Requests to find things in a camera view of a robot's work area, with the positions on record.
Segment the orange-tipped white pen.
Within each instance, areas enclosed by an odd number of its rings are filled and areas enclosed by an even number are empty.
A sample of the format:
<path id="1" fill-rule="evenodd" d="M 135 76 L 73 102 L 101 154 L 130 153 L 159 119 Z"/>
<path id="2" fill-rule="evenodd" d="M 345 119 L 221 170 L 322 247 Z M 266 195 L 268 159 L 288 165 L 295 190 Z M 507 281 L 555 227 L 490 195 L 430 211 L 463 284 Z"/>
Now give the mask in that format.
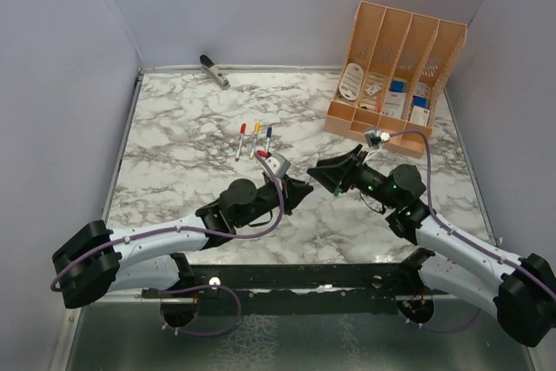
<path id="1" fill-rule="evenodd" d="M 257 142 L 258 142 L 258 133 L 254 132 L 252 137 L 251 137 L 251 146 L 250 146 L 250 151 L 249 151 L 249 160 L 254 160 L 255 158 L 255 152 L 256 152 L 256 147 L 257 147 Z"/>

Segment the red-tipped white pen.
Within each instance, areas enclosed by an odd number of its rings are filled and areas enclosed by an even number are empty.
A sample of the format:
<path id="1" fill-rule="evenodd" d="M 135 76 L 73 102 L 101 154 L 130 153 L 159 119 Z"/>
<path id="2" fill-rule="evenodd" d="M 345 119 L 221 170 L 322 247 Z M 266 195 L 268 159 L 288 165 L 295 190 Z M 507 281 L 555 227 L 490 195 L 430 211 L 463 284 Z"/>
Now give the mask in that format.
<path id="1" fill-rule="evenodd" d="M 244 130 L 242 130 L 240 132 L 239 142 L 238 142 L 238 145 L 237 145 L 237 148 L 236 148 L 236 151 L 235 151 L 235 161 L 236 162 L 239 162 L 240 157 L 241 157 L 242 146 L 243 146 L 243 143 L 244 143 L 244 137 L 245 137 L 245 132 L 244 132 Z"/>

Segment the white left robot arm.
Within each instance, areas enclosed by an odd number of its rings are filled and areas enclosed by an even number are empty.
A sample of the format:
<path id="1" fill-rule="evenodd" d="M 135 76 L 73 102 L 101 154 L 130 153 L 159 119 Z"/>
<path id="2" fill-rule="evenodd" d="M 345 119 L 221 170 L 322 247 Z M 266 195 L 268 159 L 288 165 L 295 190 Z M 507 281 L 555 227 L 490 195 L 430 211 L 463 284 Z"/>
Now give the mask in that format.
<path id="1" fill-rule="evenodd" d="M 214 202 L 183 218 L 138 229 L 108 229 L 87 223 L 52 256 L 56 277 L 50 285 L 66 308 L 80 308 L 109 292 L 134 288 L 189 292 L 192 276 L 180 267 L 165 269 L 157 259 L 221 246 L 239 228 L 276 210 L 290 214 L 313 191 L 306 182 L 284 176 L 256 187 L 248 179 L 231 182 Z"/>

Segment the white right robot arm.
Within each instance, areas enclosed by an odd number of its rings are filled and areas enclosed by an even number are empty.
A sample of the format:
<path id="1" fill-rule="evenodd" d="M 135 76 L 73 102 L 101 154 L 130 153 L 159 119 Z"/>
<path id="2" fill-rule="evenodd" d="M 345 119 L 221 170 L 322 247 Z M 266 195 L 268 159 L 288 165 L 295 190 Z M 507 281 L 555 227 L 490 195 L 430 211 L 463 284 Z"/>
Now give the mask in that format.
<path id="1" fill-rule="evenodd" d="M 338 195 L 357 189 L 391 209 L 389 228 L 428 250 L 422 264 L 399 273 L 410 294 L 436 289 L 466 301 L 496 319 L 518 343 L 534 348 L 555 327 L 555 274 L 549 262 L 520 256 L 468 234 L 421 199 L 425 183 L 414 165 L 401 164 L 386 176 L 368 166 L 361 147 L 320 160 L 308 174 Z"/>

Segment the white paper box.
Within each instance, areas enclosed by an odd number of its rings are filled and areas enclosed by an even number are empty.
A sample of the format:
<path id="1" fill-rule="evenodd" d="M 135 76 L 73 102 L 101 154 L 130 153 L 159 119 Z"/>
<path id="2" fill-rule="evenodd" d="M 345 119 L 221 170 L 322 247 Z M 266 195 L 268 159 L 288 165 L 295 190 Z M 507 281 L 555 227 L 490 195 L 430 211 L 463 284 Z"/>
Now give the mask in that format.
<path id="1" fill-rule="evenodd" d="M 407 94 L 405 92 L 393 92 L 389 90 L 382 106 L 382 114 L 401 119 Z"/>

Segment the white oval perforated plate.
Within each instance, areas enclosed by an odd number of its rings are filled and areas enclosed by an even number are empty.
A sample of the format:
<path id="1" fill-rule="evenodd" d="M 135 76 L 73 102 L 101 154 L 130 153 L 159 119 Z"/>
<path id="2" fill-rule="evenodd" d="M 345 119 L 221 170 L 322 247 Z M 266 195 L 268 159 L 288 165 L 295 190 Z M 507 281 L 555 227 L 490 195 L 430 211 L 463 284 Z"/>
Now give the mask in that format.
<path id="1" fill-rule="evenodd" d="M 339 95 L 344 100 L 354 102 L 361 92 L 364 79 L 364 70 L 358 63 L 349 63 L 339 82 Z"/>

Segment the blue white box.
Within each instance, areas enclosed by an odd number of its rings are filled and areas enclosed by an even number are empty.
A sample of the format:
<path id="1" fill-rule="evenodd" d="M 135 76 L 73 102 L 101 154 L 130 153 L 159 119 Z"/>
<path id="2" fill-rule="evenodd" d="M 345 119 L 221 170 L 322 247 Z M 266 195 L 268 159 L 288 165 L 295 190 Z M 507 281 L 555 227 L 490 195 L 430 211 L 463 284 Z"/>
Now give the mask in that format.
<path id="1" fill-rule="evenodd" d="M 393 80 L 390 83 L 389 90 L 395 93 L 406 93 L 407 92 L 407 82 L 401 80 Z"/>

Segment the orange desk organizer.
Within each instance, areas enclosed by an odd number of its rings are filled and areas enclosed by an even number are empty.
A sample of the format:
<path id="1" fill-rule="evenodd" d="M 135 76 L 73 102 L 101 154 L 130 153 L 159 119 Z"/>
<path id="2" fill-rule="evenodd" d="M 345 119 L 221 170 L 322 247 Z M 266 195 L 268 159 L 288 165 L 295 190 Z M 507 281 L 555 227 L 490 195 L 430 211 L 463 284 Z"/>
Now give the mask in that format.
<path id="1" fill-rule="evenodd" d="M 341 77 L 349 63 L 364 70 L 359 97 L 349 102 L 338 87 L 328 105 L 324 129 L 330 134 L 363 141 L 377 127 L 396 137 L 386 148 L 420 158 L 431 138 L 437 104 L 467 38 L 467 26 L 437 17 L 360 2 L 355 13 Z M 384 116 L 382 106 L 390 83 L 406 81 L 401 119 Z"/>

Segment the grey black stapler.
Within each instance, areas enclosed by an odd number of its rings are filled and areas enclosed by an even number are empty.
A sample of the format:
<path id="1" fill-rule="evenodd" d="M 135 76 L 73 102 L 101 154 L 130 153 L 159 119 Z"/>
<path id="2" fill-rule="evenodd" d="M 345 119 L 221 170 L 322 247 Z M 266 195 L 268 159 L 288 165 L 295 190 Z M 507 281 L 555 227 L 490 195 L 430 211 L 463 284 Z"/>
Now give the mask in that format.
<path id="1" fill-rule="evenodd" d="M 199 60 L 202 71 L 207 74 L 221 89 L 225 90 L 229 88 L 229 80 L 207 55 L 200 55 Z"/>

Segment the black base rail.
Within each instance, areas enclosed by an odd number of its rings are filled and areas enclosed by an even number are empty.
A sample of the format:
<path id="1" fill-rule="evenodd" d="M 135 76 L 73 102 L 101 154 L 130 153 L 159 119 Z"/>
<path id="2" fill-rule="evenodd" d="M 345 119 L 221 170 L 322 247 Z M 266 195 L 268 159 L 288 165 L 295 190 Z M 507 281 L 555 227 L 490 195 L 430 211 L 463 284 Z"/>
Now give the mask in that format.
<path id="1" fill-rule="evenodd" d="M 418 248 L 400 263 L 307 265 L 191 265 L 174 255 L 179 280 L 165 295 L 149 288 L 174 321 L 199 316 L 394 315 L 396 302 L 433 295 L 418 276 L 432 251 Z"/>

